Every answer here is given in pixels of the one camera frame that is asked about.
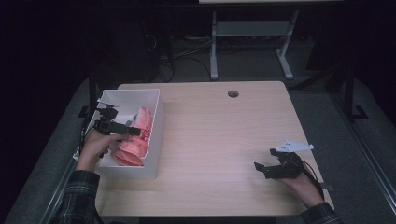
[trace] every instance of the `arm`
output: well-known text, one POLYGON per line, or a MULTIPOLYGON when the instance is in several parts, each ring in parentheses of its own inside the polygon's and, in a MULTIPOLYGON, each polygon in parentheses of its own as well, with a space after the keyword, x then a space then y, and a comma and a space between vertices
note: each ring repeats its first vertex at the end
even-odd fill
POLYGON ((318 190, 305 174, 301 173, 295 179, 284 178, 278 179, 278 181, 284 183, 307 208, 306 211, 301 213, 305 223, 344 223, 330 205, 323 201, 318 190))
POLYGON ((88 133, 78 158, 76 170, 71 174, 64 190, 62 203, 51 223, 93 223, 96 191, 100 176, 94 173, 99 156, 108 145, 123 135, 101 135, 96 130, 88 133))

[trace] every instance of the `dark background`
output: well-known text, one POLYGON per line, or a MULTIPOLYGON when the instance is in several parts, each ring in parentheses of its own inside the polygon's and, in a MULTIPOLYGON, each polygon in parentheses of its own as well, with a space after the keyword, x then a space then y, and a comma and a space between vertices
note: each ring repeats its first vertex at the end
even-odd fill
MULTIPOLYGON (((317 40, 308 69, 323 70, 338 62, 350 67, 370 88, 389 119, 396 123, 396 18, 392 11, 395 7, 386 2, 347 1, 337 9, 316 14, 303 12, 293 37, 313 36, 317 40)), ((83 1, 82 4, 96 6, 97 2, 83 1)), ((104 63, 116 63, 94 43, 101 43, 121 58, 132 57, 132 63, 126 63, 127 68, 119 64, 120 70, 111 71, 119 76, 98 76, 101 88, 115 88, 122 82, 150 81, 156 75, 150 60, 153 55, 140 54, 137 58, 120 51, 125 45, 137 48, 136 51, 143 50, 140 48, 144 44, 145 29, 158 30, 163 26, 162 21, 156 20, 155 13, 159 12, 154 12, 154 16, 137 12, 104 15, 64 0, 0 2, 3 121, 0 141, 4 195, 0 221, 7 216, 80 83, 92 69, 100 75, 108 72, 104 63), (141 21, 145 22, 144 26, 139 26, 141 21), (136 35, 134 43, 125 42, 118 35, 122 27, 114 26, 126 22, 139 24, 134 29, 136 32, 130 34, 136 35)), ((177 13, 170 16, 172 36, 182 37, 186 32, 210 34, 210 12, 183 13, 191 15, 190 19, 181 20, 177 13)))

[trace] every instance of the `flannel shirt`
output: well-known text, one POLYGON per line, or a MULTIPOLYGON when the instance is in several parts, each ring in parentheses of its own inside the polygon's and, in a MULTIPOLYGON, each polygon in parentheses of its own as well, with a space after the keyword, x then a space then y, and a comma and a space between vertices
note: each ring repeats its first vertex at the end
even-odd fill
MULTIPOLYGON (((74 171, 64 191, 63 200, 51 223, 94 223, 95 197, 100 176, 90 171, 74 171)), ((307 224, 342 224, 328 203, 321 203, 301 213, 307 224)))

